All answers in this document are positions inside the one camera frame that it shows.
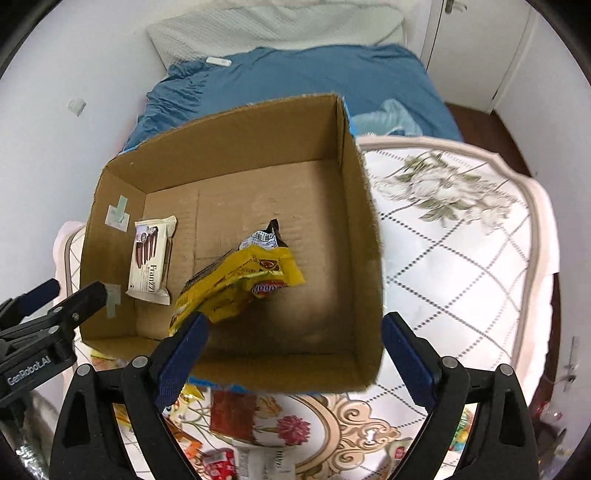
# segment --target wooden floor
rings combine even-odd
[[[484,148],[501,155],[503,160],[513,170],[531,177],[530,171],[517,148],[511,134],[496,114],[488,115],[483,112],[471,110],[457,105],[448,105],[464,141],[468,144]],[[540,380],[534,399],[530,405],[530,413],[535,415],[541,403],[550,399],[556,381],[558,366],[558,348],[560,346],[560,289],[558,286],[558,274],[554,276],[554,292],[552,295],[552,329],[546,355],[544,376]]]
[[[457,105],[447,107],[466,143],[500,154],[513,170],[531,177],[517,145],[496,112],[488,115]]]

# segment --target snack wrapper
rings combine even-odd
[[[453,436],[452,444],[449,446],[450,452],[461,452],[464,449],[468,435],[470,435],[472,421],[474,421],[474,414],[468,407],[464,407],[460,423],[457,425],[456,432]]]
[[[254,299],[304,283],[304,277],[272,220],[191,278],[175,304],[169,334],[196,310],[212,323],[238,315]]]
[[[212,390],[209,430],[242,442],[255,441],[253,429],[257,395]]]
[[[296,480],[293,448],[238,446],[239,480]]]
[[[234,450],[222,448],[203,454],[205,471],[212,480],[237,480]]]
[[[166,273],[170,257],[170,238],[176,217],[135,222],[135,242],[129,269],[127,295],[135,299],[170,305]]]

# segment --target blue blanket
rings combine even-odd
[[[423,135],[462,141],[423,64],[397,44],[256,48],[226,58],[232,61],[229,67],[205,60],[172,65],[168,77],[148,94],[145,112],[138,117],[124,149],[188,121],[238,106],[329,92],[345,99],[352,116],[379,112],[386,100],[395,99]]]

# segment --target yellow snack package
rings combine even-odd
[[[279,222],[254,232],[236,249],[196,273],[174,305],[169,334],[174,335],[191,312],[212,323],[238,315],[254,299],[273,290],[304,283],[289,247],[279,235]]]

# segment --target blue gripper pad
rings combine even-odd
[[[52,278],[18,298],[18,313],[23,317],[32,315],[60,294],[60,283]]]
[[[193,365],[201,355],[207,342],[209,321],[201,312],[191,314],[185,323],[192,322],[184,338],[168,358],[158,375],[158,394],[154,401],[158,411],[164,410],[177,401]],[[175,334],[182,334],[183,328]]]
[[[382,341],[413,402],[431,411],[436,403],[434,387],[440,379],[435,350],[430,345],[424,349],[426,340],[417,338],[398,313],[383,318]],[[421,354],[434,357],[422,358]]]

